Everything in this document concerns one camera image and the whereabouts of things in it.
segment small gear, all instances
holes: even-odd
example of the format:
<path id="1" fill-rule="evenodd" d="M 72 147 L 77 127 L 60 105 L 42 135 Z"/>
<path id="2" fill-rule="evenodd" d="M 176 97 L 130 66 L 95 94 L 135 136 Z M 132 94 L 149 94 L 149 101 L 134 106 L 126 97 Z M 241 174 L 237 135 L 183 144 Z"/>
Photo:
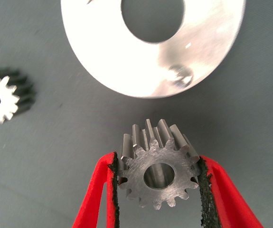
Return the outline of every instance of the small gear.
<path id="1" fill-rule="evenodd" d="M 141 207 L 153 203 L 160 209 L 164 201 L 174 207 L 175 197 L 187 200 L 186 189 L 198 187 L 199 156 L 176 125 L 169 128 L 163 119 L 157 127 L 150 120 L 145 125 L 133 125 L 132 135 L 124 135 L 119 187 L 127 189 L 127 198 L 139 198 Z"/>
<path id="2" fill-rule="evenodd" d="M 12 72 L 10 76 L 7 72 L 0 72 L 0 124 L 12 119 L 18 110 L 30 107 L 31 85 L 25 82 L 26 78 L 20 77 L 18 72 Z"/>

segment spur gear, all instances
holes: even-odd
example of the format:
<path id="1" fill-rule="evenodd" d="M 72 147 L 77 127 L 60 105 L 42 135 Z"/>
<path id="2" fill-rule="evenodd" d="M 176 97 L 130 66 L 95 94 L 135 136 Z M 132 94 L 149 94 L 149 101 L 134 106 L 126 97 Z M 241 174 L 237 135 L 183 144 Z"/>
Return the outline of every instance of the spur gear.
<path id="1" fill-rule="evenodd" d="M 148 119 L 145 126 L 133 125 L 132 135 L 123 137 L 119 187 L 127 198 L 139 198 L 140 207 L 160 209 L 164 201 L 174 207 L 175 197 L 187 200 L 186 189 L 198 187 L 199 156 L 176 125 L 169 128 L 161 119 L 152 127 Z"/>
<path id="2" fill-rule="evenodd" d="M 31 105 L 31 85 L 25 83 L 26 77 L 20 77 L 18 72 L 7 74 L 7 71 L 0 72 L 0 124 Z"/>

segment gear tooth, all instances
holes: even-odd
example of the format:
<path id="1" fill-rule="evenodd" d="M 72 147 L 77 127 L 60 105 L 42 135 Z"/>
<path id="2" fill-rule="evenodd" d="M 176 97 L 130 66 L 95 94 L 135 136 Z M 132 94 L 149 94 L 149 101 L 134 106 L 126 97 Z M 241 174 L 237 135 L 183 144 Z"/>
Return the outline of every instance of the gear tooth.
<path id="1" fill-rule="evenodd" d="M 188 193 L 187 193 L 186 190 L 183 191 L 183 192 L 179 195 L 179 197 L 180 197 L 182 200 L 188 200 L 188 199 L 189 199 L 189 195 L 188 195 Z"/>
<path id="2" fill-rule="evenodd" d="M 125 165 L 127 165 L 127 166 L 131 166 L 131 165 L 133 164 L 133 158 L 122 157 L 122 161 L 123 161 L 123 163 L 125 163 Z"/>
<path id="3" fill-rule="evenodd" d="M 192 144 L 190 143 L 190 141 L 188 140 L 186 135 L 183 134 L 183 137 L 187 141 L 188 145 L 190 146 L 190 148 L 188 150 L 188 156 L 189 156 L 191 162 L 192 163 L 197 163 L 199 161 L 198 153 L 196 152 L 196 150 L 194 149 L 194 147 L 192 146 Z"/>
<path id="4" fill-rule="evenodd" d="M 181 148 L 189 149 L 188 142 L 184 138 L 183 134 L 180 132 L 179 128 L 176 125 L 172 125 L 170 127 L 172 135 L 175 139 L 175 143 L 177 145 L 178 150 Z"/>
<path id="5" fill-rule="evenodd" d="M 170 207 L 175 207 L 175 204 L 176 204 L 174 198 L 168 199 L 168 200 L 167 200 L 167 203 L 168 203 L 168 205 L 169 205 Z"/>
<path id="6" fill-rule="evenodd" d="M 133 141 L 133 146 L 138 145 L 142 147 L 144 150 L 147 149 L 142 130 L 136 124 L 132 126 L 132 141 Z"/>
<path id="7" fill-rule="evenodd" d="M 5 116 L 7 118 L 7 120 L 11 120 L 13 118 L 13 113 L 6 113 Z"/>
<path id="8" fill-rule="evenodd" d="M 154 134 L 154 129 L 152 128 L 151 122 L 149 119 L 145 122 L 145 133 L 147 138 L 147 144 L 151 147 L 159 145 L 158 139 Z"/>
<path id="9" fill-rule="evenodd" d="M 0 124 L 3 124 L 3 122 L 5 121 L 3 116 L 0 116 Z"/>
<path id="10" fill-rule="evenodd" d="M 13 105 L 11 105 L 11 106 L 9 107 L 9 111 L 10 111 L 11 113 L 15 113 L 15 112 L 17 112 L 17 110 L 18 110 L 18 106 L 17 106 L 16 104 L 13 104 Z"/>
<path id="11" fill-rule="evenodd" d="M 160 136 L 160 141 L 163 146 L 166 145 L 170 138 L 173 138 L 170 128 L 168 127 L 166 121 L 161 119 L 157 124 L 157 130 Z"/>
<path id="12" fill-rule="evenodd" d="M 188 183 L 188 188 L 189 189 L 197 189 L 198 188 L 198 184 L 197 183 L 195 183 L 195 182 L 193 182 L 193 181 L 191 181 L 190 180 L 190 182 Z"/>
<path id="13" fill-rule="evenodd" d="M 146 199 L 142 199 L 142 198 L 140 198 L 139 199 L 139 202 L 138 202 L 138 205 L 141 207 L 141 208 L 144 208 L 144 207 L 146 207 L 147 205 L 148 205 L 148 201 L 146 200 Z"/>
<path id="14" fill-rule="evenodd" d="M 141 156 L 146 153 L 146 151 L 139 145 L 134 145 L 133 151 L 137 156 Z"/>
<path id="15" fill-rule="evenodd" d="M 159 210 L 161 208 L 161 202 L 154 201 L 153 202 L 153 207 L 154 207 L 154 209 Z"/>
<path id="16" fill-rule="evenodd" d="M 134 159 L 134 151 L 132 145 L 132 137 L 129 134 L 123 135 L 123 144 L 122 144 L 122 157 L 121 160 L 126 163 L 128 159 Z"/>
<path id="17" fill-rule="evenodd" d="M 175 141 L 174 138 L 169 138 L 165 144 L 165 148 L 168 150 L 174 150 L 175 148 Z"/>
<path id="18" fill-rule="evenodd" d="M 16 89 L 17 89 L 17 86 L 15 86 L 15 85 L 10 85 L 10 86 L 8 86 L 8 90 L 10 90 L 10 92 L 11 92 L 12 94 L 16 91 Z"/>
<path id="19" fill-rule="evenodd" d="M 5 76 L 2 80 L 1 80 L 1 85 L 2 86 L 6 86 L 7 84 L 8 84 L 8 82 L 9 82 L 9 76 Z"/>
<path id="20" fill-rule="evenodd" d="M 19 100 L 20 100 L 20 97 L 19 97 L 19 96 L 16 96 L 16 95 L 13 95 L 13 96 L 12 96 L 12 102 L 13 102 L 14 104 L 16 104 Z"/>

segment red tweezers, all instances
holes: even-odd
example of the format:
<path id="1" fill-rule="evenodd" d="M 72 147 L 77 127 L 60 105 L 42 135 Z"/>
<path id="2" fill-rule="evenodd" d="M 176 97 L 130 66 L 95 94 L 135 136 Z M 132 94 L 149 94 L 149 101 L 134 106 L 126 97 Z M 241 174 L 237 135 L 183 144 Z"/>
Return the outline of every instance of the red tweezers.
<path id="1" fill-rule="evenodd" d="M 201 156 L 208 168 L 219 221 L 222 228 L 262 228 L 226 171 L 216 161 Z M 93 172 L 88 191 L 73 228 L 96 228 L 104 183 L 107 182 L 107 228 L 119 227 L 117 206 L 117 154 L 102 157 Z"/>

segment gray surface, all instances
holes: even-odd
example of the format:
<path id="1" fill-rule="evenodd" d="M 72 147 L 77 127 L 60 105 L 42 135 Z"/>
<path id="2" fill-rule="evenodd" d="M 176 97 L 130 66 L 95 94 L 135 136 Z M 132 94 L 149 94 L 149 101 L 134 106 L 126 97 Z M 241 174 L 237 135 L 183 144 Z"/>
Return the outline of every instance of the gray surface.
<path id="1" fill-rule="evenodd" d="M 0 0 L 3 66 L 28 73 L 38 94 L 31 111 L 0 126 L 0 228 L 70 227 L 95 162 L 145 118 L 178 124 L 273 227 L 273 1 L 248 1 L 220 67 L 166 99 L 126 97 L 89 76 L 66 39 L 56 0 Z M 161 211 L 141 209 L 119 193 L 123 228 L 200 227 L 197 190 Z M 102 209 L 98 227 L 104 226 Z"/>

